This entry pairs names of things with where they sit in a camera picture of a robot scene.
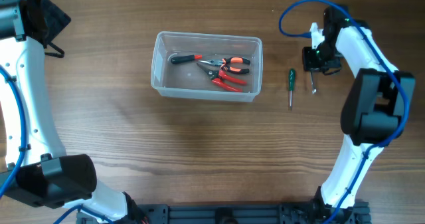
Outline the silver metal wrench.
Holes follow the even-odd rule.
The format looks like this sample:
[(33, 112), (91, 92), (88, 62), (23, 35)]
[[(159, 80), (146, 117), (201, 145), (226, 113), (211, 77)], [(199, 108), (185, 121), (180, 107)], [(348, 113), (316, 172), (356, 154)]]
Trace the silver metal wrench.
[(317, 89), (315, 85), (314, 71), (311, 70), (309, 73), (310, 73), (310, 79), (311, 79), (311, 92), (312, 94), (315, 94), (317, 92)]

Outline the orange black needle-nose pliers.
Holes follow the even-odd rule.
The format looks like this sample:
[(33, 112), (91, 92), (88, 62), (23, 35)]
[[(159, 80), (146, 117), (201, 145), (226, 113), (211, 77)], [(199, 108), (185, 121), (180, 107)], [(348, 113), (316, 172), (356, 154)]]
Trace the orange black needle-nose pliers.
[(250, 65), (251, 63), (248, 59), (243, 57), (230, 57), (218, 60), (200, 60), (200, 62), (210, 66), (217, 66), (221, 70), (230, 72), (232, 74), (248, 74), (250, 72), (249, 68), (236, 68), (233, 67), (233, 64)]

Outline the red handled cutting pliers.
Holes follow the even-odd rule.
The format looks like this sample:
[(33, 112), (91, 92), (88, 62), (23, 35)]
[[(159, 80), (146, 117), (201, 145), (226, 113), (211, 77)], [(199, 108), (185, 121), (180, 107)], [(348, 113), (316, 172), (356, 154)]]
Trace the red handled cutting pliers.
[(224, 90), (227, 90), (230, 92), (242, 92), (241, 88), (233, 87), (227, 84), (226, 81), (229, 81), (234, 84), (243, 85), (243, 86), (247, 85), (247, 82), (245, 80), (240, 80), (233, 76), (229, 76), (223, 70), (212, 70), (205, 67), (201, 63), (197, 63), (197, 66), (207, 74), (207, 76), (209, 77), (212, 83), (223, 88)]

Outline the black red screwdriver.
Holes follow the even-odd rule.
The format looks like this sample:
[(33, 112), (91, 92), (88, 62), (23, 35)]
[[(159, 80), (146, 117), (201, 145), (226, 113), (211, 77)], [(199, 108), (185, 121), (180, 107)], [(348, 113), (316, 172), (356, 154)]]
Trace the black red screwdriver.
[(186, 55), (186, 56), (174, 56), (171, 58), (171, 63), (172, 64), (181, 64), (181, 63), (185, 63), (185, 62), (192, 62), (192, 61), (196, 61), (198, 60), (199, 62), (203, 62), (203, 63), (210, 63), (207, 60), (201, 60), (202, 59), (202, 55)]

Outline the clear plastic container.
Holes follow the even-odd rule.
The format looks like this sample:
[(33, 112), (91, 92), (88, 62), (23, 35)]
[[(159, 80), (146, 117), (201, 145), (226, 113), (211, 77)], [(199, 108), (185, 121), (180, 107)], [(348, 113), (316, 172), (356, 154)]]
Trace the clear plastic container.
[[(186, 55), (202, 55), (201, 60), (246, 58), (250, 65), (233, 64), (233, 67), (249, 68), (250, 72), (232, 76), (245, 80), (247, 85), (233, 84), (242, 92), (230, 92), (212, 83), (197, 66), (198, 60), (181, 64), (170, 61), (174, 56)], [(262, 71), (262, 41), (257, 37), (162, 31), (153, 50), (151, 85), (167, 97), (251, 102), (261, 91)]]

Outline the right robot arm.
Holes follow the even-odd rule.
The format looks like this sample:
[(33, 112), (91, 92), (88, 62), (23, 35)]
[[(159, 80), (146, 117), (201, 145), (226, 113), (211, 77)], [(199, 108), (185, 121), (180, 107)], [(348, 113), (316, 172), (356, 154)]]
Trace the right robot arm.
[(341, 150), (309, 216), (312, 223), (347, 223), (360, 217), (355, 196), (371, 164), (404, 129), (415, 78), (384, 57), (366, 22), (353, 19), (345, 6), (328, 6), (323, 24), (310, 28), (304, 70), (334, 74), (345, 59), (355, 80), (341, 111)]

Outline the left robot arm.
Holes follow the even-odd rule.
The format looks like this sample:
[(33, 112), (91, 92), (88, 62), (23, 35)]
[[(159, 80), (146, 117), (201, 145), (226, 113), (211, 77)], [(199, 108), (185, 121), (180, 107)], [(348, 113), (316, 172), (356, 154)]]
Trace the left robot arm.
[(99, 223), (147, 223), (127, 194), (98, 180), (86, 154), (68, 155), (54, 124), (44, 62), (70, 17), (50, 0), (1, 0), (1, 111), (7, 171), (1, 195), (31, 207), (79, 211)]

